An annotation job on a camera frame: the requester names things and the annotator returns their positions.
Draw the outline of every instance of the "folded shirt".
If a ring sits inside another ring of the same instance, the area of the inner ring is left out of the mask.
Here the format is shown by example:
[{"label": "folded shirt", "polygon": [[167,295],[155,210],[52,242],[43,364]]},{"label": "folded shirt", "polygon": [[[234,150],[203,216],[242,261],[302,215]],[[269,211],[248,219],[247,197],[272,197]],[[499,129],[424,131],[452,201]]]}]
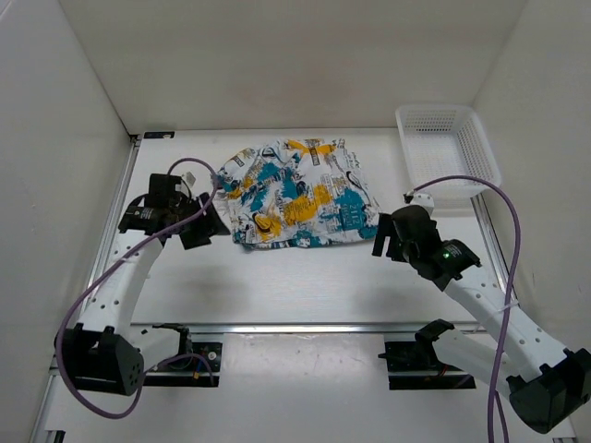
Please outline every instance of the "folded shirt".
[{"label": "folded shirt", "polygon": [[235,243],[274,249],[376,235],[380,208],[344,140],[275,140],[238,152],[219,171]]}]

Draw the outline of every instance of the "robotic arm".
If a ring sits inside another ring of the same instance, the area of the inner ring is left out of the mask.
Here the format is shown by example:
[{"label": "robotic arm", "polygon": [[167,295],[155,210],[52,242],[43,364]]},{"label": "robotic arm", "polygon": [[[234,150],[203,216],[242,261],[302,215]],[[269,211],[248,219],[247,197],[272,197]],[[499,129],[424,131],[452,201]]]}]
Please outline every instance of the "robotic arm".
[{"label": "robotic arm", "polygon": [[[113,260],[132,246],[195,214],[209,195],[198,198],[180,176],[152,174],[148,194],[133,200],[119,223]],[[66,371],[76,389],[131,395],[144,371],[167,357],[191,352],[188,328],[164,324],[134,333],[131,318],[151,266],[166,240],[178,235],[185,249],[208,245],[215,234],[230,232],[213,206],[176,232],[147,243],[128,258],[89,300],[76,326],[66,329]]]},{"label": "robotic arm", "polygon": [[[441,241],[430,218],[432,199],[415,194],[413,203],[393,214],[381,214],[373,256],[407,262],[453,300],[465,307],[499,340],[504,294],[479,258],[458,240]],[[591,396],[591,354],[576,353],[550,337],[519,306],[512,307],[497,391],[507,398],[532,429],[548,433]],[[419,354],[430,362],[462,368],[490,383],[495,351],[471,340],[451,323],[436,320],[416,334]]]}]

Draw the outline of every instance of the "laundry basket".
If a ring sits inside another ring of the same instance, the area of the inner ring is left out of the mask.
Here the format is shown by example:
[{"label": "laundry basket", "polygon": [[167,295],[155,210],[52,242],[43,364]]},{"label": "laundry basket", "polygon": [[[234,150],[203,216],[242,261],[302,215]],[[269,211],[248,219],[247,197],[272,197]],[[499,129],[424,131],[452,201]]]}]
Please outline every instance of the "laundry basket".
[{"label": "laundry basket", "polygon": [[[412,186],[445,175],[471,175],[499,186],[501,173],[476,112],[468,106],[405,105],[396,111]],[[433,197],[465,199],[487,187],[470,180],[443,182],[426,189]]]}]

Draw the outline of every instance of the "white wall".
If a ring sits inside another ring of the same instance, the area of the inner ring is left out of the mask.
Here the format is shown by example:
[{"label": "white wall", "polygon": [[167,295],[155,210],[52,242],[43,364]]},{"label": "white wall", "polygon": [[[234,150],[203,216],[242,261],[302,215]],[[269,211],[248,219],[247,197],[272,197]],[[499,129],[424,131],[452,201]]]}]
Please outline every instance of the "white wall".
[{"label": "white wall", "polygon": [[61,0],[115,108],[147,129],[392,126],[471,103],[525,0]]},{"label": "white wall", "polygon": [[56,0],[0,0],[0,441],[26,441],[127,134]]},{"label": "white wall", "polygon": [[[476,99],[524,229],[517,291],[572,349],[591,349],[591,2],[530,0]],[[513,226],[487,200],[504,251]],[[591,441],[591,405],[574,417]]]}]

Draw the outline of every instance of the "cable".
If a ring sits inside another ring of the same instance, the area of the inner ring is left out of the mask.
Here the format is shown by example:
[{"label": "cable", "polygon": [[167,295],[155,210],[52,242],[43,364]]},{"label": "cable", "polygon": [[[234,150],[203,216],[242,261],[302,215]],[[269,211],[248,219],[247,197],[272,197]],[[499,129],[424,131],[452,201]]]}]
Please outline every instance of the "cable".
[{"label": "cable", "polygon": [[[419,191],[424,189],[427,186],[435,185],[440,182],[446,182],[448,180],[471,180],[473,182],[478,182],[482,185],[488,186],[490,189],[495,191],[501,198],[507,203],[509,207],[509,211],[513,217],[513,226],[515,229],[515,245],[513,250],[513,258],[511,260],[511,266],[509,267],[509,277],[507,278],[507,287],[505,288],[505,305],[509,305],[511,303],[511,291],[513,289],[513,281],[515,280],[515,272],[517,270],[517,260],[519,259],[519,252],[521,250],[521,224],[519,223],[519,217],[517,216],[517,209],[511,202],[511,199],[505,192],[500,189],[498,186],[493,185],[491,182],[487,180],[483,180],[482,178],[471,177],[470,175],[448,175],[441,178],[436,178],[435,180],[431,180],[430,182],[426,182],[421,186],[417,186],[413,192]],[[488,443],[494,443],[495,435],[494,435],[494,403],[495,403],[495,394],[497,392],[497,380],[499,379],[499,371],[501,369],[501,358],[503,353],[503,348],[505,345],[505,339],[507,338],[507,328],[509,327],[509,313],[511,309],[505,309],[502,314],[502,323],[501,323],[501,331],[499,332],[499,340],[497,345],[497,352],[495,352],[495,360],[492,366],[492,374],[490,376],[490,385],[488,386],[488,408],[487,408],[487,428],[488,428]],[[503,429],[503,436],[505,442],[509,441],[509,434],[507,433],[507,423],[505,422],[504,413],[502,413],[502,406],[499,401],[497,401],[499,405],[499,416],[501,419],[501,425]]]},{"label": "cable", "polygon": [[[211,195],[208,198],[208,200],[203,204],[203,206],[200,210],[195,212],[195,214],[191,215],[190,217],[187,217],[186,219],[184,219],[182,221],[179,221],[178,223],[172,224],[171,226],[168,226],[167,228],[162,229],[158,233],[154,233],[154,234],[150,235],[149,237],[146,237],[144,240],[139,242],[137,245],[135,245],[131,249],[129,249],[121,258],[119,258],[113,265],[111,265],[111,267],[109,269],[107,269],[103,273],[103,275],[101,275],[101,277],[96,279],[86,289],[86,291],[84,291],[76,299],[76,301],[72,304],[72,306],[67,310],[66,315],[64,316],[64,319],[62,320],[62,323],[59,327],[59,330],[57,331],[57,336],[55,338],[55,359],[57,360],[57,369],[59,371],[60,376],[64,380],[64,384],[66,385],[67,390],[69,390],[70,393],[74,396],[74,398],[76,400],[78,400],[83,406],[85,406],[87,409],[91,410],[92,412],[94,412],[104,418],[110,418],[110,419],[116,420],[116,419],[120,419],[120,418],[125,418],[133,412],[133,410],[138,405],[139,396],[141,395],[141,388],[142,388],[142,385],[143,385],[143,382],[145,379],[145,373],[144,373],[144,376],[142,377],[141,383],[139,384],[138,393],[136,394],[136,397],[134,398],[134,400],[131,403],[131,405],[129,406],[129,408],[127,408],[122,413],[109,413],[109,412],[104,411],[103,409],[99,408],[98,406],[92,404],[90,401],[88,401],[86,398],[84,398],[82,396],[82,394],[80,394],[80,392],[76,389],[76,387],[74,386],[74,383],[72,382],[72,380],[70,379],[70,377],[67,375],[67,372],[66,372],[66,365],[64,363],[64,352],[63,352],[62,348],[64,346],[64,334],[66,333],[67,324],[70,322],[71,318],[76,313],[78,307],[80,305],[82,305],[82,302],[84,301],[84,299],[86,297],[88,297],[104,281],[106,281],[109,277],[111,277],[111,275],[113,275],[115,273],[115,271],[118,270],[119,267],[123,263],[125,263],[125,261],[128,258],[132,257],[136,252],[138,252],[142,247],[147,245],[149,242],[159,241],[160,237],[167,235],[171,232],[174,232],[175,230],[184,226],[185,224],[191,223],[195,219],[199,218],[205,212],[205,210],[210,206],[210,204],[213,202],[213,198],[215,197],[215,193],[217,192],[217,189],[218,189],[217,174],[213,170],[213,168],[211,168],[211,166],[209,166],[209,164],[207,164],[203,160],[186,157],[186,158],[183,158],[183,159],[180,159],[180,160],[177,160],[176,162],[174,162],[172,164],[172,166],[169,168],[168,173],[170,174],[170,172],[173,171],[173,169],[177,166],[177,164],[180,164],[182,162],[196,162],[196,163],[199,163],[199,164],[205,166],[210,171],[211,178],[213,180],[213,191],[211,192]],[[172,357],[172,358],[174,359],[173,361],[176,361],[176,360],[180,360],[181,358],[187,358],[188,356],[195,356],[195,355],[194,354],[177,355],[176,357],[179,357],[178,359],[175,359],[175,357]]]}]

